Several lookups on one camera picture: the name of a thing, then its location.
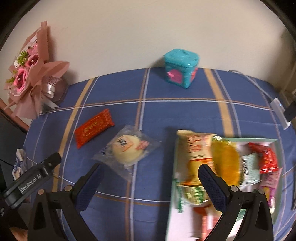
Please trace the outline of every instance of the yellow snack bag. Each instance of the yellow snack bag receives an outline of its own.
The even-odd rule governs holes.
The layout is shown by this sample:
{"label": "yellow snack bag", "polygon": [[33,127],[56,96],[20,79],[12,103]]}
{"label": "yellow snack bag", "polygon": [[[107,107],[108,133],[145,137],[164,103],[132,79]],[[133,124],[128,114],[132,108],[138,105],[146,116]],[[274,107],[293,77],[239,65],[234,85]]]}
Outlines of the yellow snack bag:
{"label": "yellow snack bag", "polygon": [[215,172],[210,146],[214,134],[207,133],[184,133],[183,138],[187,146],[188,154],[188,180],[181,183],[187,186],[201,186],[198,178],[198,168],[202,164],[208,164]]}
{"label": "yellow snack bag", "polygon": [[231,142],[214,137],[211,151],[217,176],[228,186],[238,185],[240,180],[239,154]]}

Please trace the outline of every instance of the teal lid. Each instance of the teal lid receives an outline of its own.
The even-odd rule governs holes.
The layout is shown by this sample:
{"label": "teal lid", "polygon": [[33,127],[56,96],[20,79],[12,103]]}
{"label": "teal lid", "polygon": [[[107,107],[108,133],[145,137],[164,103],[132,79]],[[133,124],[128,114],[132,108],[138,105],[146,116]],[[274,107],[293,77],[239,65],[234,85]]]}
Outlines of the teal lid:
{"label": "teal lid", "polygon": [[173,49],[164,55],[165,62],[180,65],[182,67],[193,67],[198,64],[199,56],[196,53],[184,49]]}

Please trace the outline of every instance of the screw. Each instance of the screw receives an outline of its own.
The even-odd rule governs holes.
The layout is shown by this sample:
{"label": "screw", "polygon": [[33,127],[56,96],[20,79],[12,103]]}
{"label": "screw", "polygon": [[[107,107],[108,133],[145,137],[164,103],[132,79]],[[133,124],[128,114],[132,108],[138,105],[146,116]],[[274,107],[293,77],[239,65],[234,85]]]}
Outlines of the screw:
{"label": "screw", "polygon": [[65,186],[65,187],[64,187],[64,190],[65,190],[66,192],[69,192],[69,191],[72,190],[72,186],[71,186],[71,185]]}
{"label": "screw", "polygon": [[44,190],[43,189],[40,189],[39,191],[38,191],[38,194],[39,195],[42,195],[44,193]]}
{"label": "screw", "polygon": [[237,192],[238,187],[237,186],[231,186],[230,190],[233,191],[233,192]]}
{"label": "screw", "polygon": [[263,189],[259,189],[258,192],[262,195],[265,193]]}

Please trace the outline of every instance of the plaid tablecloth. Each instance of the plaid tablecloth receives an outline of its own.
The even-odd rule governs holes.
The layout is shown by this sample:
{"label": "plaid tablecloth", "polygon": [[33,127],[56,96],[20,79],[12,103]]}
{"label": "plaid tablecloth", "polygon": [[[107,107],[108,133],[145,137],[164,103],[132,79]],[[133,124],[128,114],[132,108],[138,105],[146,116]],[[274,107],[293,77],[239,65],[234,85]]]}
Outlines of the plaid tablecloth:
{"label": "plaid tablecloth", "polygon": [[[47,183],[54,191],[75,183],[100,151],[125,125],[135,125],[162,142],[160,148],[134,166],[126,182],[105,166],[105,177],[82,217],[98,240],[159,241],[165,239],[170,205],[174,143],[178,129],[226,137],[279,140],[282,149],[282,198],[274,225],[280,240],[295,220],[292,211],[296,136],[283,130],[266,97],[239,74],[199,69],[188,89],[165,82],[163,68],[137,69],[100,76],[69,87],[61,108],[34,120],[24,148],[40,163],[59,152],[59,178]],[[256,80],[272,97],[273,87]],[[76,148],[74,130],[109,108],[115,127]],[[64,218],[70,240],[75,240]]]}

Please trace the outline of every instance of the white wall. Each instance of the white wall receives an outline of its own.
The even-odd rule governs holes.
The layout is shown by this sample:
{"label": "white wall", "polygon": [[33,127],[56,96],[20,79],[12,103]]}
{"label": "white wall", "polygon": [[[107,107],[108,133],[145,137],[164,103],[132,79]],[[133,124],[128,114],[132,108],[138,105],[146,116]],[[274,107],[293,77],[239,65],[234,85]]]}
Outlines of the white wall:
{"label": "white wall", "polygon": [[[201,67],[236,69],[276,87],[294,61],[291,36],[260,0],[41,0],[0,51],[2,82],[43,20],[52,59],[70,62],[70,83],[159,65],[173,48],[198,53]],[[4,91],[0,97],[7,101]]]}

